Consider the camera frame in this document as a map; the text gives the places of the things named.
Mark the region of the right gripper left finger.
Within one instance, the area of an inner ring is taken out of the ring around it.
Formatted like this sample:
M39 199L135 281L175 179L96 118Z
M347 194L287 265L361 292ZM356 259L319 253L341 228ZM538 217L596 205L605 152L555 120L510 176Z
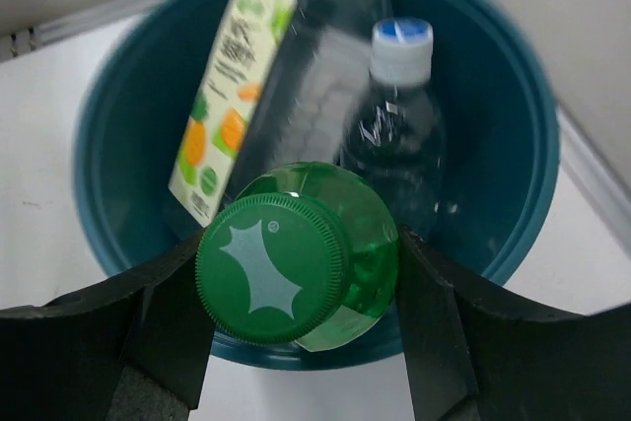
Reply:
M2 310L2 419L187 419L215 332L197 296L200 240L43 306Z

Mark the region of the pineapple juice labelled bottle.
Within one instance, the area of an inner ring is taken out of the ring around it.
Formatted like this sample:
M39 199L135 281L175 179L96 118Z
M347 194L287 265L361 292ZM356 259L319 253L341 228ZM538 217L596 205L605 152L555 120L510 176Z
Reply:
M208 226L256 177L331 162L318 121L361 89L363 47L389 0L229 0L193 99L163 216L180 240Z

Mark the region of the clear bottle white cap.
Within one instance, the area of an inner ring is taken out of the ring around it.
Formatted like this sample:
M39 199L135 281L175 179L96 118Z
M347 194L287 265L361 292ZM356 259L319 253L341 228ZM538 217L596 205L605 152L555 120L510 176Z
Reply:
M340 165L362 177L394 220L428 239L447 159L442 108L431 87L434 31L425 20L373 27L369 85L345 122Z

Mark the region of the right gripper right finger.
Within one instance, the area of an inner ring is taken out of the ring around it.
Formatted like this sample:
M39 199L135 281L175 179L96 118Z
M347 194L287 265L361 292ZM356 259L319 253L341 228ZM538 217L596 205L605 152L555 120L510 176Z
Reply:
M418 420L626 420L630 309L515 294L400 232L396 308Z

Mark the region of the green plastic bottle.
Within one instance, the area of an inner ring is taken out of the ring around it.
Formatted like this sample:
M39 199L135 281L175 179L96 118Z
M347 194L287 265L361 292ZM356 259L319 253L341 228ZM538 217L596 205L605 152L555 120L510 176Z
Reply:
M214 218L196 288L208 315L241 341L328 351L386 314L398 250L395 222L362 178L294 163L256 178Z

